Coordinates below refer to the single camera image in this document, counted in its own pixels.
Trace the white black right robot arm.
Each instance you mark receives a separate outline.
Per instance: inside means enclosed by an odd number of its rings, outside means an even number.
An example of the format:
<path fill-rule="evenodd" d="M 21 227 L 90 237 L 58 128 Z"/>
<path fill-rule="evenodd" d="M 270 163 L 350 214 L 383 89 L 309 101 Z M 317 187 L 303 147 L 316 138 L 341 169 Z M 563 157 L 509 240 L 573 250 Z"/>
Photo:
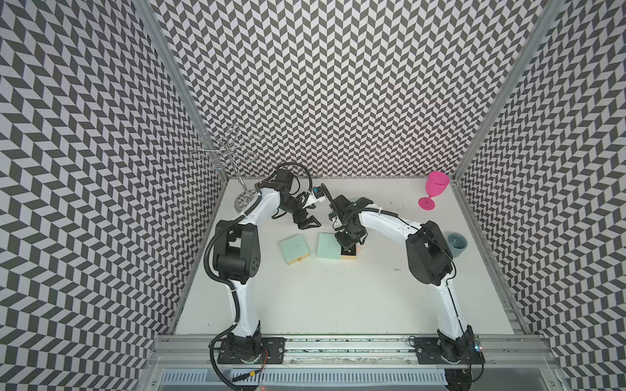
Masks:
<path fill-rule="evenodd" d="M 350 201 L 340 195 L 330 201 L 330 208 L 329 219 L 341 223 L 335 229 L 335 238 L 344 249 L 363 244 L 371 230 L 405 246 L 409 272 L 430 288 L 443 360 L 448 363 L 470 360 L 474 331 L 457 303 L 453 286 L 456 266 L 440 227 L 432 221 L 410 222 L 397 213 L 376 207 L 364 197 Z"/>

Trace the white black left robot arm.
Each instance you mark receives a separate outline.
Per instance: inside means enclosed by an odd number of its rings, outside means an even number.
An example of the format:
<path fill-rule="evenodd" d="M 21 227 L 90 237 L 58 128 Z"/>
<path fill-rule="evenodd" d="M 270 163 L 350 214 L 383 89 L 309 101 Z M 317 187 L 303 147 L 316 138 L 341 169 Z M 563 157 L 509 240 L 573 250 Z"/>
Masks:
<path fill-rule="evenodd" d="M 248 283 L 261 264 L 259 223 L 284 212 L 300 230 L 318 228 L 320 222 L 308 210 L 323 200 L 308 168 L 285 162 L 254 184 L 251 202 L 236 218 L 216 223 L 215 234 L 205 247 L 203 267 L 208 277 L 225 284 L 231 293 L 234 321 L 216 339 L 236 360 L 255 363 L 263 355 L 261 324 L 248 295 Z"/>

